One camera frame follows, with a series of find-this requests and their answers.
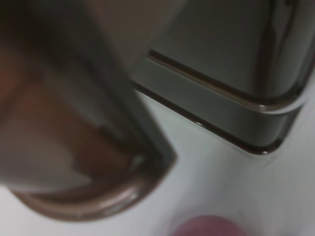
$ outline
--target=white countertop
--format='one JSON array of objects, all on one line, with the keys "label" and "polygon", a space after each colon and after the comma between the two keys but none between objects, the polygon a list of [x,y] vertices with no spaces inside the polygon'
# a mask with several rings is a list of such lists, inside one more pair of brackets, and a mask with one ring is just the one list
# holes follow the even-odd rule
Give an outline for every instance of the white countertop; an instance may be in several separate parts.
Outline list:
[{"label": "white countertop", "polygon": [[167,236],[182,221],[218,214],[250,236],[315,235],[315,97],[289,138],[267,156],[232,144],[144,97],[178,154],[162,184],[111,218],[68,223],[43,217],[0,189],[2,236]]}]

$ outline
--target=blurry object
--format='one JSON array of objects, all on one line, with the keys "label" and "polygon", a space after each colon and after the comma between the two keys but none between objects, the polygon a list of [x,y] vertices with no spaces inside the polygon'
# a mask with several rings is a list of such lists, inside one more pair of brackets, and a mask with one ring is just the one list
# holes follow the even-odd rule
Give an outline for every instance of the blurry object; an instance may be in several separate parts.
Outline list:
[{"label": "blurry object", "polygon": [[189,1],[133,79],[202,127],[269,153],[314,86],[314,11],[307,0]]},{"label": "blurry object", "polygon": [[174,162],[118,61],[130,69],[179,1],[142,16],[147,3],[122,2],[1,1],[0,183],[47,216],[119,212]]},{"label": "blurry object", "polygon": [[202,215],[188,220],[171,236],[246,236],[233,222],[214,215]]}]

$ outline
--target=pink object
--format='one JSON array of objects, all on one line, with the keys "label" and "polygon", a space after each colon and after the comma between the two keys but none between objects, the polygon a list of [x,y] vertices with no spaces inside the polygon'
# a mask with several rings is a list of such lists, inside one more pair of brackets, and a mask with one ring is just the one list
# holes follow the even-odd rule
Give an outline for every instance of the pink object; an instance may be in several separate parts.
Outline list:
[{"label": "pink object", "polygon": [[209,215],[190,219],[171,236],[246,236],[246,234],[233,222]]}]

